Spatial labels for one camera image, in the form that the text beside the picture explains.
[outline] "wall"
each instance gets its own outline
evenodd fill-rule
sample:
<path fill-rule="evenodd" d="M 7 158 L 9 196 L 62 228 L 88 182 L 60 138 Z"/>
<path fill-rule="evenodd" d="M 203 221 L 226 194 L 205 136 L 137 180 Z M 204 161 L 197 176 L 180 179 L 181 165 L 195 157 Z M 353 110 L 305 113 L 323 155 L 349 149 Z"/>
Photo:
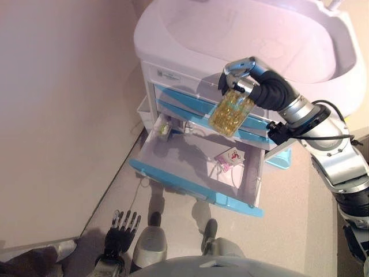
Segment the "wall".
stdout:
<path fill-rule="evenodd" d="M 0 251 L 81 234 L 142 129 L 136 22 L 125 0 L 0 2 Z"/>

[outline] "floor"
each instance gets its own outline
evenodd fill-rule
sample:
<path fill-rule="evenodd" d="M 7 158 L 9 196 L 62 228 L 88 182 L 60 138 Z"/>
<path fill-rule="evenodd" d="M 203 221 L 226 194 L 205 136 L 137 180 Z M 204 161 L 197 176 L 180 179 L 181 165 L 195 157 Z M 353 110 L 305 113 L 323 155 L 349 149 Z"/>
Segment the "floor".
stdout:
<path fill-rule="evenodd" d="M 144 141 L 141 137 L 130 158 Z M 66 277 L 87 276 L 103 242 L 116 209 L 137 211 L 144 219 L 162 212 L 161 226 L 168 242 L 168 258 L 199 255 L 201 231 L 209 218 L 218 221 L 219 237 L 237 243 L 246 257 L 279 265 L 310 276 L 337 276 L 337 214 L 330 192 L 311 166 L 309 154 L 292 146 L 292 166 L 279 170 L 265 164 L 259 205 L 263 218 L 242 215 L 166 191 L 162 185 L 138 175 L 124 163 L 64 265 Z M 132 247 L 130 260 L 142 220 Z"/>

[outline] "drawer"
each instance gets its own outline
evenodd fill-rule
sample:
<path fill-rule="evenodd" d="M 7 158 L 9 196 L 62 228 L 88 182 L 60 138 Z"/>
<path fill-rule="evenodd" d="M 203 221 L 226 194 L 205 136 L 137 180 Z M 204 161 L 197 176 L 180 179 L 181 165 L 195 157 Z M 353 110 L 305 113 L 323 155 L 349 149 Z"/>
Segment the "drawer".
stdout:
<path fill-rule="evenodd" d="M 218 81 L 221 73 L 207 76 L 203 79 L 197 79 L 179 72 L 153 65 L 142 61 L 144 72 L 148 72 L 147 81 L 155 84 L 157 88 L 170 88 L 171 90 L 180 92 L 185 95 L 190 95 L 197 99 L 202 99 L 209 103 L 217 104 L 222 99 L 222 95 L 218 90 Z M 255 107 L 252 114 L 270 118 L 274 121 L 279 121 L 280 118 L 271 117 L 268 110 L 260 107 Z"/>
<path fill-rule="evenodd" d="M 158 99 L 156 100 L 156 106 L 157 110 L 163 114 L 170 115 L 171 117 L 175 117 L 184 121 L 191 121 L 204 128 L 211 129 L 208 124 L 208 118 L 199 115 L 198 113 L 192 113 L 188 110 L 170 105 L 167 102 Z M 247 132 L 242 129 L 236 131 L 233 139 L 265 150 L 271 150 L 276 146 L 271 139 Z"/>
<path fill-rule="evenodd" d="M 209 118 L 213 113 L 213 110 L 216 108 L 215 103 L 211 103 L 201 98 L 181 93 L 173 89 L 165 88 L 157 84 L 155 85 L 155 97 L 162 102 L 166 102 L 172 106 L 179 107 L 197 115 L 201 115 L 205 118 Z M 254 115 L 253 113 L 257 109 L 260 108 L 255 107 L 252 110 L 251 114 L 242 123 L 240 129 L 257 134 L 258 136 L 267 137 L 268 130 L 266 126 L 270 120 Z"/>
<path fill-rule="evenodd" d="M 184 190 L 197 198 L 233 211 L 262 216 L 258 198 L 264 160 L 263 149 L 225 138 L 215 131 L 188 122 L 189 133 L 172 132 L 162 140 L 162 124 L 175 120 L 160 114 L 136 159 L 129 161 L 139 173 L 167 186 Z M 214 157 L 236 147 L 244 162 L 226 173 Z"/>

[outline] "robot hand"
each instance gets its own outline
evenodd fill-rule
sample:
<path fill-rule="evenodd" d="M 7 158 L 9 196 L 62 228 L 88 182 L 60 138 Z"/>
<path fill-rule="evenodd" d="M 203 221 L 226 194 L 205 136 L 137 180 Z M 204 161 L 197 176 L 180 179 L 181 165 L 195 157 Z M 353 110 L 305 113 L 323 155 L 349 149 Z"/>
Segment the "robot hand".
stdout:
<path fill-rule="evenodd" d="M 119 212 L 118 210 L 114 212 L 110 230 L 105 237 L 105 258 L 117 259 L 120 252 L 127 252 L 129 247 L 131 246 L 132 240 L 141 221 L 141 215 L 137 217 L 136 223 L 134 224 L 137 215 L 137 213 L 134 212 L 132 219 L 127 227 L 130 214 L 131 211 L 128 210 L 122 227 L 120 227 L 123 218 L 123 212 Z"/>
<path fill-rule="evenodd" d="M 120 227 L 123 212 L 118 210 L 114 212 L 111 227 L 105 237 L 104 254 L 96 259 L 95 268 L 88 277 L 118 277 L 121 276 L 122 271 L 124 272 L 122 276 L 126 276 L 125 263 L 119 254 L 128 251 L 141 221 L 141 215 L 139 215 L 134 223 L 137 215 L 134 212 L 127 227 L 130 215 L 131 211 L 128 210 L 122 227 Z"/>
<path fill-rule="evenodd" d="M 298 139 L 310 152 L 313 166 L 347 222 L 345 234 L 350 250 L 364 261 L 369 255 L 369 166 L 354 147 L 353 136 L 338 108 L 325 100 L 310 103 L 255 57 L 226 64 L 218 89 L 224 94 L 228 88 L 245 93 L 259 107 L 277 111 L 286 121 L 268 124 L 268 136 L 277 145 Z M 339 118 L 317 104 L 321 102 L 329 104 Z"/>

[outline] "sink basin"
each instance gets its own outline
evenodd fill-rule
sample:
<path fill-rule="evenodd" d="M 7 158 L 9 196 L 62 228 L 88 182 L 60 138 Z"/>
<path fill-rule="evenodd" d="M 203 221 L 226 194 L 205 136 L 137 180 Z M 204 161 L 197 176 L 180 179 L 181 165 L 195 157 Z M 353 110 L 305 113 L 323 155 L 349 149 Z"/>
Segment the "sink basin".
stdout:
<path fill-rule="evenodd" d="M 333 102 L 344 116 L 360 106 L 366 91 L 349 16 L 318 0 L 155 0 L 138 22 L 134 42 L 148 78 L 155 74 L 146 62 L 178 74 L 163 85 L 213 102 L 223 66 L 249 56 L 264 60 L 311 101 Z"/>

